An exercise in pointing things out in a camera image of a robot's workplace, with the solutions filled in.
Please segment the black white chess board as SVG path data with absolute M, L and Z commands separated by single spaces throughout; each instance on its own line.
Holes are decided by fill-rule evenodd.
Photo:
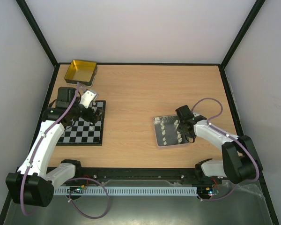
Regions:
M 96 124 L 79 118 L 72 126 L 66 127 L 57 146 L 102 146 L 104 133 L 104 115 Z

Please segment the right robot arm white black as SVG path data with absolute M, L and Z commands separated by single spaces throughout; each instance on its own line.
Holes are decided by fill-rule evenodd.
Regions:
M 206 159 L 196 164 L 197 182 L 204 184 L 211 177 L 227 178 L 234 184 L 259 179 L 262 165 L 250 137 L 229 134 L 206 117 L 191 112 L 187 105 L 176 109 L 176 114 L 179 120 L 177 130 L 187 141 L 194 143 L 197 137 L 203 138 L 222 153 L 221 160 Z

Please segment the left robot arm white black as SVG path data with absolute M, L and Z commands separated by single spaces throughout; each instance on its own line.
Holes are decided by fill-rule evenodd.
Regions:
M 46 207 L 53 193 L 73 178 L 81 167 L 79 161 L 65 160 L 47 172 L 53 151 L 72 122 L 83 119 L 96 123 L 102 114 L 92 108 L 98 94 L 93 90 L 79 93 L 79 88 L 60 87 L 58 95 L 42 115 L 37 138 L 23 164 L 6 177 L 6 185 L 14 203 Z

